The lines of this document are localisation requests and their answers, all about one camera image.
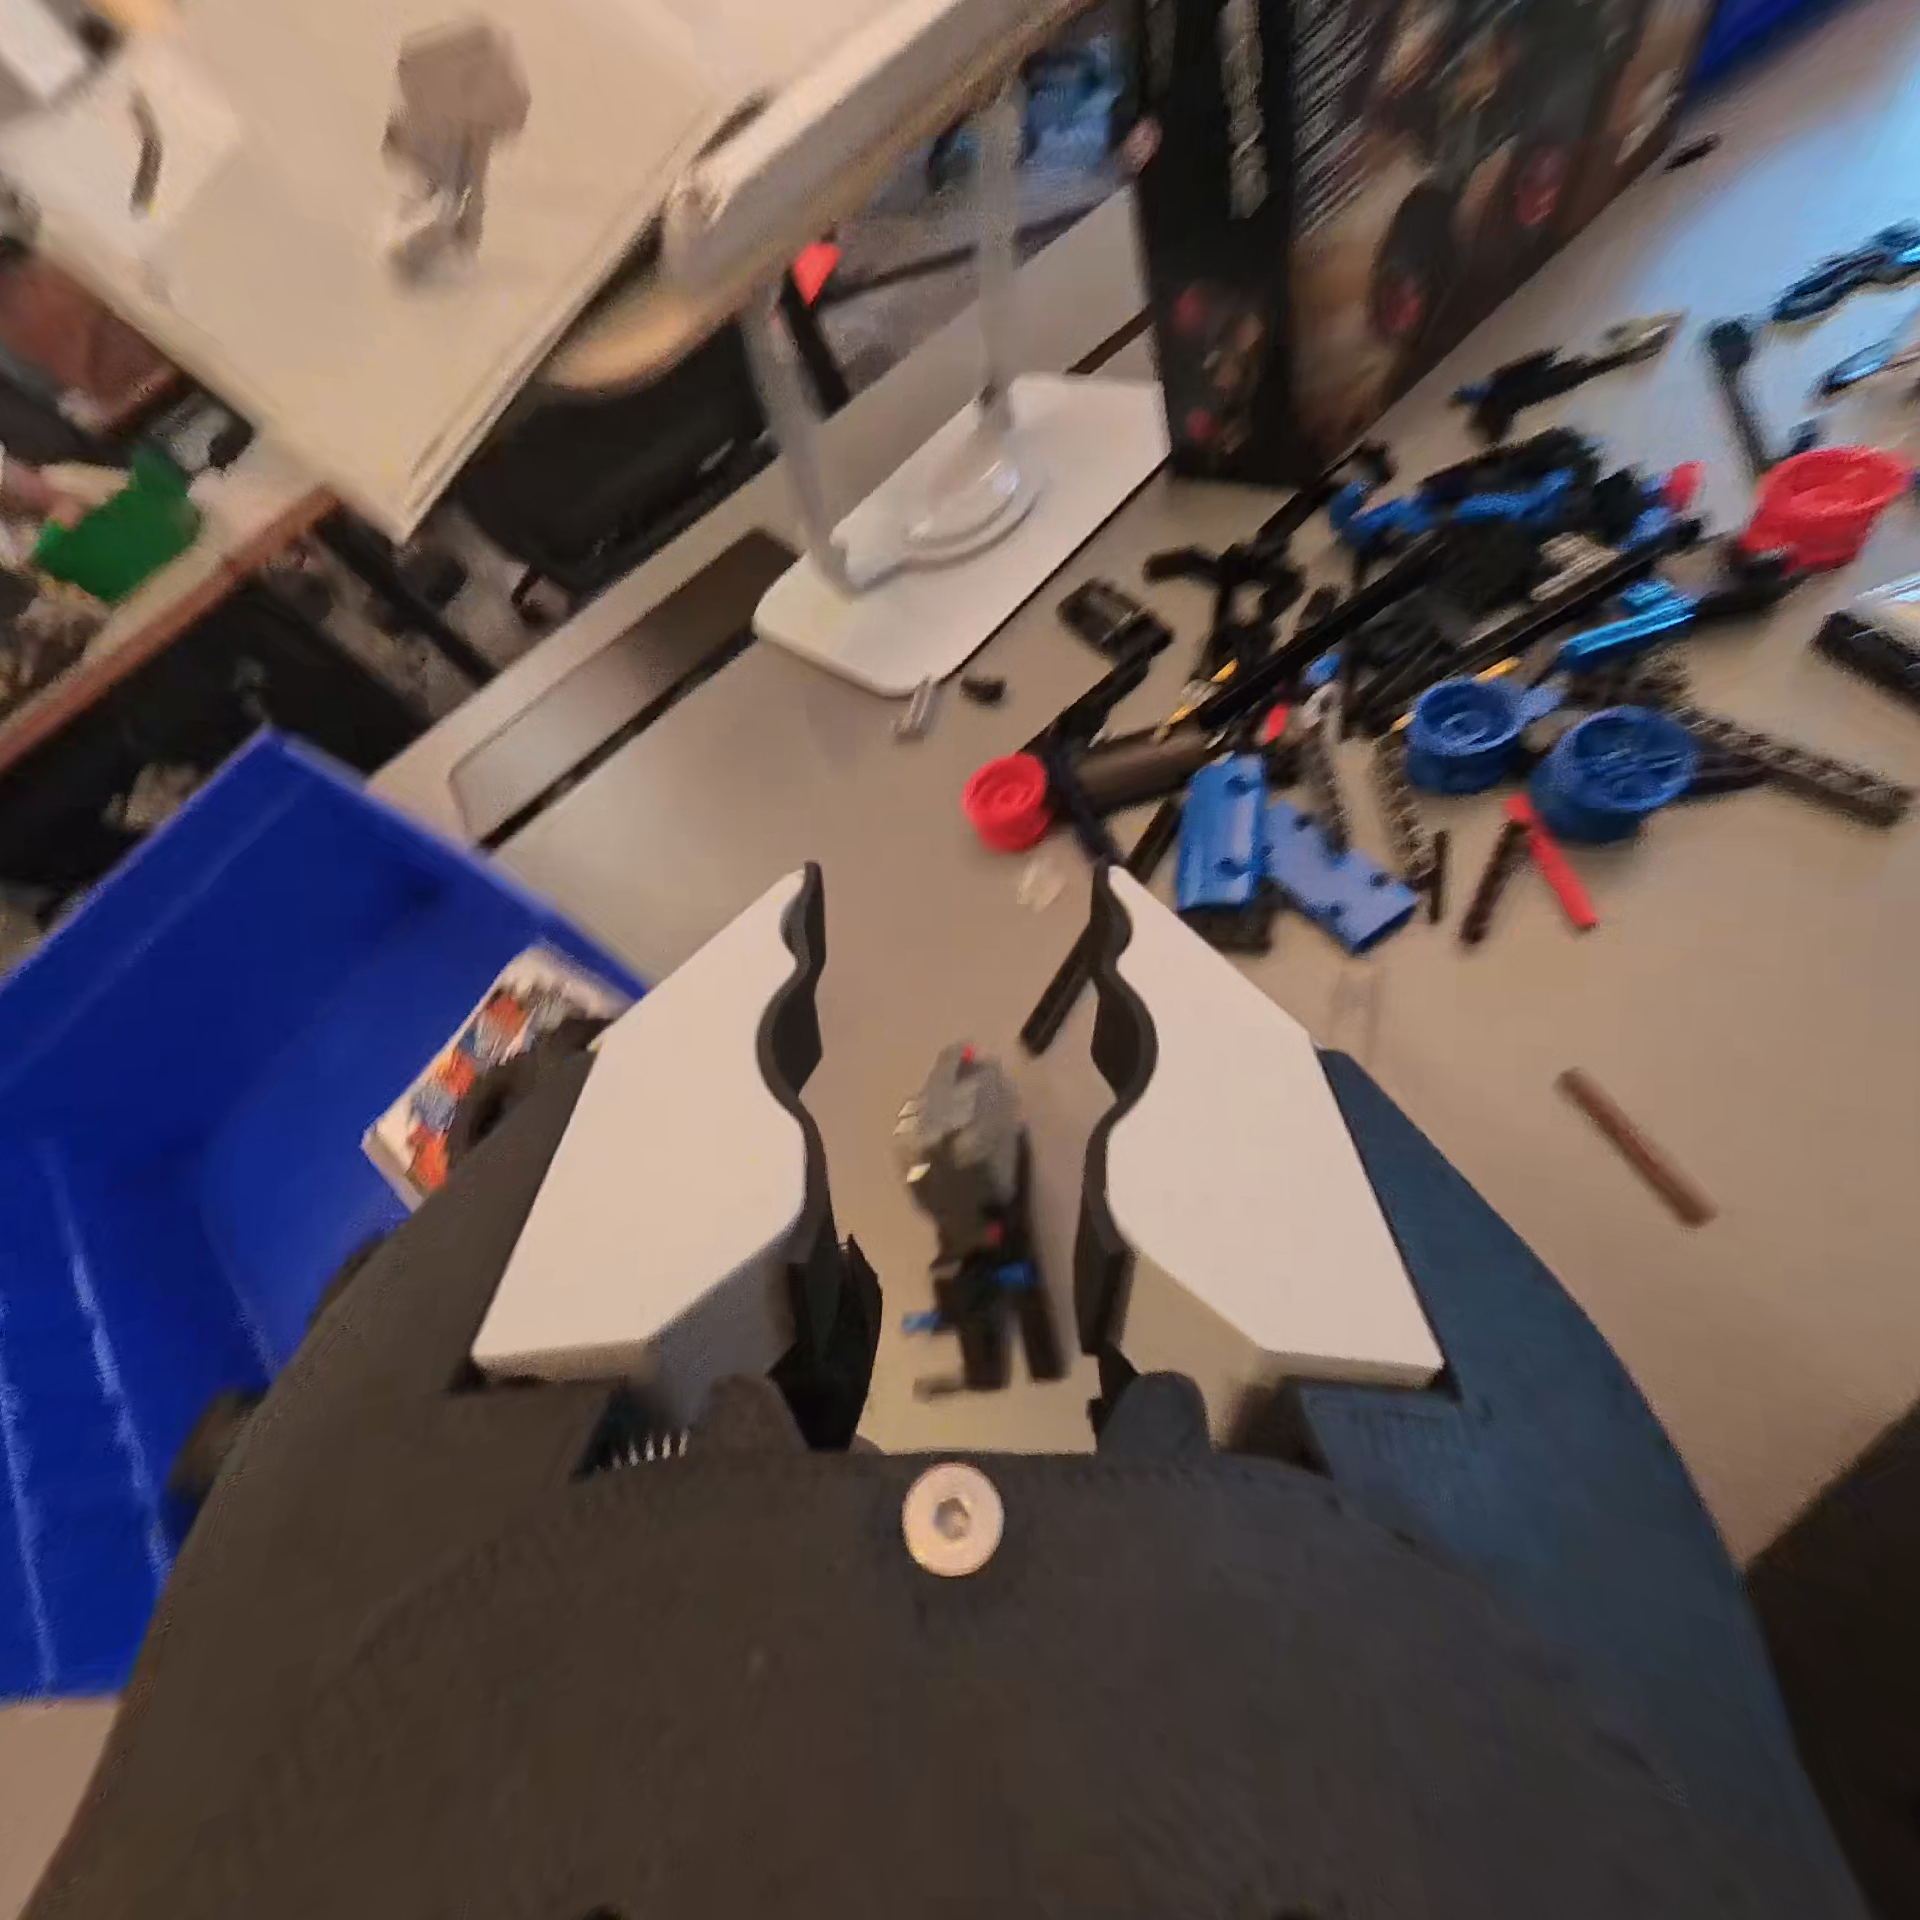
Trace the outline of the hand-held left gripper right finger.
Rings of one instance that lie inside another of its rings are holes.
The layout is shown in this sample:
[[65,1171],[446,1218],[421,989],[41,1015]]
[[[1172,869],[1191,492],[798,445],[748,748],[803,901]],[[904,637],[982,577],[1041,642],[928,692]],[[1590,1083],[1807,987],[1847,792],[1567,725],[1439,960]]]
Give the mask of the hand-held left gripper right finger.
[[1310,1031],[1126,871],[1088,907],[1085,1356],[1199,1391],[1425,1391],[1444,1356]]

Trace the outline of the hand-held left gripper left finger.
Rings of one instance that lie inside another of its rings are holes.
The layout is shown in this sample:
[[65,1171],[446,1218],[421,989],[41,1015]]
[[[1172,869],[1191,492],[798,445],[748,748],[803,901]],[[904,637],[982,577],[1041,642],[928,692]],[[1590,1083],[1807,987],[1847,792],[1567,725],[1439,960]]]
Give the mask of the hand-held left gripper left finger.
[[836,1315],[815,861],[657,980],[591,1067],[470,1343],[487,1378],[708,1385],[820,1354]]

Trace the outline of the long blue pin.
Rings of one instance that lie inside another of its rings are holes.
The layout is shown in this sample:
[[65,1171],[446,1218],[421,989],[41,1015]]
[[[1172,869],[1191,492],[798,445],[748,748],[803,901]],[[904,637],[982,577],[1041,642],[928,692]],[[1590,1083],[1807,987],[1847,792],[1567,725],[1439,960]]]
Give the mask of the long blue pin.
[[995,1328],[998,1319],[1023,1306],[1035,1287],[1035,1269],[1028,1263],[966,1263],[942,1265],[931,1275],[932,1306],[903,1312],[901,1331],[909,1338],[934,1332],[979,1332]]

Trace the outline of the grey pull-back motor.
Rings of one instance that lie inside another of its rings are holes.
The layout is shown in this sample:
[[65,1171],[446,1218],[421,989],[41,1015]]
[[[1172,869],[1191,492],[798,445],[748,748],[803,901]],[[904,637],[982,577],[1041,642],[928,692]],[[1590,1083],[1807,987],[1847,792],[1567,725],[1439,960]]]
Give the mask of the grey pull-back motor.
[[921,1212],[947,1234],[969,1234],[1013,1205],[1021,1137],[1013,1080],[995,1057],[952,1043],[901,1106],[894,1146]]

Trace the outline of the blue angled shell panel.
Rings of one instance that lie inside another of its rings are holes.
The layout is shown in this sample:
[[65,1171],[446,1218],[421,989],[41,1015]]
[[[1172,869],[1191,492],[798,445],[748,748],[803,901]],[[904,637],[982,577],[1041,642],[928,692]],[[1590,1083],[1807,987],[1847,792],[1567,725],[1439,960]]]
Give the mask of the blue angled shell panel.
[[1353,957],[1372,954],[1422,912],[1413,888],[1355,849],[1335,852],[1315,816],[1279,799],[1263,808],[1263,880]]

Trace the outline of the black beam chassis assembly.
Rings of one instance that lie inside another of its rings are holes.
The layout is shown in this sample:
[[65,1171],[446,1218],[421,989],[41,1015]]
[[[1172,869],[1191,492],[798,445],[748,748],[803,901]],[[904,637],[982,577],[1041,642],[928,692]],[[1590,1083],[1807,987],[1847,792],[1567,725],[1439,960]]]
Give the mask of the black beam chassis assembly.
[[1088,579],[1059,603],[1070,636],[1111,660],[1156,657],[1172,642],[1168,625],[1111,580]]

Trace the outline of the red wheel hub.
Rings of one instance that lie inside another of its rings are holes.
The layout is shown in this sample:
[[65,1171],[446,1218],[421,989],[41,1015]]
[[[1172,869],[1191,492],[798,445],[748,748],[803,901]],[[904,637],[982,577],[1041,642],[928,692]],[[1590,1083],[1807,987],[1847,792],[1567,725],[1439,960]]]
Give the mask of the red wheel hub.
[[1049,771],[1033,753],[1011,753],[979,767],[963,792],[975,839],[1003,855],[1035,849],[1051,829]]
[[1776,559],[1791,572],[1847,568],[1913,480],[1916,467],[1886,449],[1793,453],[1761,473],[1735,552],[1745,561]]

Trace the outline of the instruction booklet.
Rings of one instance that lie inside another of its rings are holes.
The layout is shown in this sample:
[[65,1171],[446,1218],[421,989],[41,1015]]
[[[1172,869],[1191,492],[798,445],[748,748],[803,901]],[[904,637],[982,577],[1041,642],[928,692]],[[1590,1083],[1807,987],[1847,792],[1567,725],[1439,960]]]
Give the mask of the instruction booklet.
[[[487,29],[524,100],[477,251],[392,265],[401,56]],[[38,239],[383,532],[411,532],[766,66],[693,5],[177,5],[5,130]]]

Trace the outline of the grey desk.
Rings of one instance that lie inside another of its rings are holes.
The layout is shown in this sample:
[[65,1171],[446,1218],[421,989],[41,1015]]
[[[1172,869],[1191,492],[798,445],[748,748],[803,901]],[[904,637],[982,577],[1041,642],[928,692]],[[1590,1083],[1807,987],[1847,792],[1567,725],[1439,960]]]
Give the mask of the grey desk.
[[[1407,471],[1455,457],[1447,391],[1644,307],[1723,317],[1916,215],[1916,5],[1849,5],[1702,104],[1713,155],[1603,212],[1396,407]],[[928,1228],[885,1132],[949,1040],[1015,1031],[1088,922],[1039,914],[957,788],[1011,712],[889,712],[750,649],[502,847],[507,866],[664,976],[775,880],[822,866],[822,1064],[806,1085],[836,1224],[887,1303]],[[1916,826],[1801,800],[1687,805],[1580,860],[1599,929],[1539,882],[1477,948],[1390,939],[1366,1073],[1548,1265],[1632,1375],[1735,1557],[1916,1400]],[[1321,1040],[1344,960],[1285,929],[1249,979]],[[1557,1092],[1589,1073],[1717,1205],[1677,1224]]]

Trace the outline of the blue curved shell panel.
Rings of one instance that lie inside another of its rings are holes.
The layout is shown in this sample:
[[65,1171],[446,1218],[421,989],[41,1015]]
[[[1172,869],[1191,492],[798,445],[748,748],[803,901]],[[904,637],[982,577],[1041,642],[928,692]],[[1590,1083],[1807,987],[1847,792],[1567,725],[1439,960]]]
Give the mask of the blue curved shell panel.
[[1181,919],[1241,914],[1267,888],[1263,759],[1241,753],[1211,759],[1184,792],[1172,873],[1172,906]]

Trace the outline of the red axle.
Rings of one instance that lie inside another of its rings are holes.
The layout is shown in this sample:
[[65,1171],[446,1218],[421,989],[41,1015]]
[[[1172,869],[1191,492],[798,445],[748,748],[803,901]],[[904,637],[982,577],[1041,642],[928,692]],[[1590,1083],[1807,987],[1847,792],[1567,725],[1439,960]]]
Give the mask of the red axle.
[[1599,916],[1593,898],[1543,815],[1521,794],[1507,799],[1504,815],[1510,826],[1520,828],[1527,860],[1543,879],[1573,932],[1596,931]]

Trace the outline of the blue wheel hub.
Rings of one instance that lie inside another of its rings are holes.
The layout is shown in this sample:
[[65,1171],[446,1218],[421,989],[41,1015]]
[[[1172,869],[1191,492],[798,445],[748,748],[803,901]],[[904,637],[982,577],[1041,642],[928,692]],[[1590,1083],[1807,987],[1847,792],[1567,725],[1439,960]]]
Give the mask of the blue wheel hub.
[[1529,725],[1527,692],[1507,679],[1447,679],[1403,727],[1405,779],[1436,799],[1473,796],[1508,778]]
[[1534,769],[1527,796],[1544,828],[1577,847],[1635,839],[1677,803],[1700,748],[1667,712],[1615,706],[1573,725]]

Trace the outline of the dark perforated panel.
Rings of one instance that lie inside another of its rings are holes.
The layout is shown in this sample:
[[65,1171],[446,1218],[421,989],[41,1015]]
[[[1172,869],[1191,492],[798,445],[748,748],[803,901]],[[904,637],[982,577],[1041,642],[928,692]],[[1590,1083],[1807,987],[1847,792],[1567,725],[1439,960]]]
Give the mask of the dark perforated panel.
[[1798,1756],[1865,1899],[1918,1916],[1918,1408],[1753,1559]]

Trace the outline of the green bin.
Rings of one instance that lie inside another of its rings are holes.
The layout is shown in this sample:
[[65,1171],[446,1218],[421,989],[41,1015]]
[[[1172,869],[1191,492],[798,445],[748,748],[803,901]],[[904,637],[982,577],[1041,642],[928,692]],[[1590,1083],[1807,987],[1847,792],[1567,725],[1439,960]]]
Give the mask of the green bin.
[[188,473],[157,449],[137,449],[115,475],[120,488],[72,525],[46,523],[31,547],[31,572],[118,608],[175,563],[200,535],[200,508]]

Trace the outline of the long black axle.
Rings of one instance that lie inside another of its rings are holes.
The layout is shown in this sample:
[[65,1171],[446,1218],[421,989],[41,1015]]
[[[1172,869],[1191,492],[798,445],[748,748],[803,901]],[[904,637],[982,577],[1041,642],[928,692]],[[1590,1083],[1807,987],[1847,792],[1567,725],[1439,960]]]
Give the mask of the long black axle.
[[1710,356],[1743,467],[1753,480],[1761,480],[1776,465],[1776,455],[1745,384],[1755,352],[1753,327],[1745,321],[1717,321],[1702,333],[1702,349]]

